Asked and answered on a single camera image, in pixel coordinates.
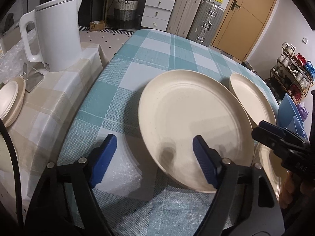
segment kettle spout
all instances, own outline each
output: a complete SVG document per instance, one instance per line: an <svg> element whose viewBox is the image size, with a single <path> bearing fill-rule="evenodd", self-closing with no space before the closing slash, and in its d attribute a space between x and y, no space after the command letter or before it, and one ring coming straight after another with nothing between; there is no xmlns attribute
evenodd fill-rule
<svg viewBox="0 0 315 236"><path fill-rule="evenodd" d="M77 0L77 11L79 12L82 0Z"/></svg>

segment kettle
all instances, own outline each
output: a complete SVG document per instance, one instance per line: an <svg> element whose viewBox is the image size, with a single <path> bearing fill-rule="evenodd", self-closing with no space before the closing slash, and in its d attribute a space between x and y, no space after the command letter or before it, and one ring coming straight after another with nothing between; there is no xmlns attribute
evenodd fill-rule
<svg viewBox="0 0 315 236"><path fill-rule="evenodd" d="M24 14L19 22L23 46L30 62L42 62L50 72L59 72L76 63L81 57L78 11L82 0L52 0ZM31 53L26 27L35 24L39 46Z"/></svg>

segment kettle lid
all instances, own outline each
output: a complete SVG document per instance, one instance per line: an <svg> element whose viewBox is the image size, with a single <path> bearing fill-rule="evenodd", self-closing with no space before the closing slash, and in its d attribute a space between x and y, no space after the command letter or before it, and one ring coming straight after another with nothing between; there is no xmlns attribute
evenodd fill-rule
<svg viewBox="0 0 315 236"><path fill-rule="evenodd" d="M64 2L68 2L68 1L70 1L70 0L52 0L52 1L45 2L43 4L40 4L40 5L36 6L35 10L36 11L40 11L42 9L46 9L48 7L51 7L53 5L57 5L59 3L64 3Z"/></svg>

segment screw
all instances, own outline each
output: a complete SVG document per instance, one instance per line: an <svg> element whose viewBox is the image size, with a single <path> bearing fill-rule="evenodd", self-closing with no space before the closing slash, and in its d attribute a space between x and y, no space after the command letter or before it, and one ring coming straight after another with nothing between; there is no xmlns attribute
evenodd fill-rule
<svg viewBox="0 0 315 236"><path fill-rule="evenodd" d="M232 163L232 161L231 161L229 158L223 158L223 159L222 159L222 162L223 162L224 164L226 164L226 165L229 165L229 164Z"/></svg>
<svg viewBox="0 0 315 236"><path fill-rule="evenodd" d="M86 163L88 159L86 159L85 157L81 157L79 160L78 160L78 163Z"/></svg>
<svg viewBox="0 0 315 236"><path fill-rule="evenodd" d="M262 169L262 165L260 163L255 163L254 166L259 170Z"/></svg>
<svg viewBox="0 0 315 236"><path fill-rule="evenodd" d="M49 168L49 169L53 168L54 166L55 166L55 164L53 162L49 162L47 164L47 168Z"/></svg>

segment purple plastic bag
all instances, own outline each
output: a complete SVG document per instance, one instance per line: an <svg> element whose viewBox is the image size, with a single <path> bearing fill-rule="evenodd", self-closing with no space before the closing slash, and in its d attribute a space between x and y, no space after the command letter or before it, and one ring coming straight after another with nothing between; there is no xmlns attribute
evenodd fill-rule
<svg viewBox="0 0 315 236"><path fill-rule="evenodd" d="M308 111L306 111L304 103L300 103L297 106L297 110L299 111L299 114L301 115L302 121L305 121L308 117Z"/></svg>

